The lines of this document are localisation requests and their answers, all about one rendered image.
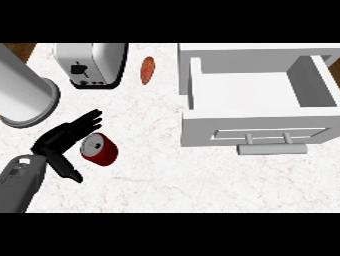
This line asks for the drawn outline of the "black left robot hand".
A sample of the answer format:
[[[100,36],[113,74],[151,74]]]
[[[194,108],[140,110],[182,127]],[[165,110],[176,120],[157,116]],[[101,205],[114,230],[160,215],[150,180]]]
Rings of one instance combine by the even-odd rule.
[[[103,127],[101,115],[103,111],[95,109],[72,123],[63,123],[41,136],[32,147],[32,152],[47,157],[47,162],[57,174],[79,183],[83,182],[83,176],[64,153]]]

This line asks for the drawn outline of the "red can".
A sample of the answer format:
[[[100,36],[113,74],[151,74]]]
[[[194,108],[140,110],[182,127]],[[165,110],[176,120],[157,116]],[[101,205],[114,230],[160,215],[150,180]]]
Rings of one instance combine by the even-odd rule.
[[[82,142],[81,153],[88,161],[100,166],[109,166],[117,159],[119,148],[103,133],[94,133]]]

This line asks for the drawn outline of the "white open drawer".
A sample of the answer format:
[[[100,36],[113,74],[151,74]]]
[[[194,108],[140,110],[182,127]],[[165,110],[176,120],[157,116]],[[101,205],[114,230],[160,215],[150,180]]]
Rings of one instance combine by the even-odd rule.
[[[190,65],[190,109],[182,114],[185,147],[321,144],[340,137],[340,90],[320,56],[289,70],[206,74]]]

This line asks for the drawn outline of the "white cylindrical container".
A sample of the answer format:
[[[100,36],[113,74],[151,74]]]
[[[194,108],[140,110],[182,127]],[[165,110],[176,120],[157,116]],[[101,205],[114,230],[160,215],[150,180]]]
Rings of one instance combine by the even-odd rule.
[[[42,78],[0,43],[0,120],[16,128],[38,125],[61,98],[57,84]]]

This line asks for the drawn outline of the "silver toaster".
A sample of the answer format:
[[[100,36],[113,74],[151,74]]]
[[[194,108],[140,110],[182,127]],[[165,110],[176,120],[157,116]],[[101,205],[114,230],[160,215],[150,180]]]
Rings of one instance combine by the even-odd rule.
[[[128,61],[128,43],[55,43],[54,56],[78,89],[114,89]]]

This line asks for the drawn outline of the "orange sweet potato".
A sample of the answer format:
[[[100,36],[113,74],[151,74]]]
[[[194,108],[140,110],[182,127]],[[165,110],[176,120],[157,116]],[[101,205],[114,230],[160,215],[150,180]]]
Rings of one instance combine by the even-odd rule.
[[[154,71],[156,71],[156,61],[154,61],[154,58],[148,56],[144,59],[143,66],[141,66],[141,81],[144,85],[148,84]]]

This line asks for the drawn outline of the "white cabinet body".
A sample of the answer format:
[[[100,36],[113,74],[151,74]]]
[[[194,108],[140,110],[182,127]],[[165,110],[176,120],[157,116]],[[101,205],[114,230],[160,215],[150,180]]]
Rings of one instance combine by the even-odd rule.
[[[188,93],[190,64],[213,73],[286,72],[301,56],[321,56],[327,66],[340,58],[340,43],[179,43],[179,94]]]

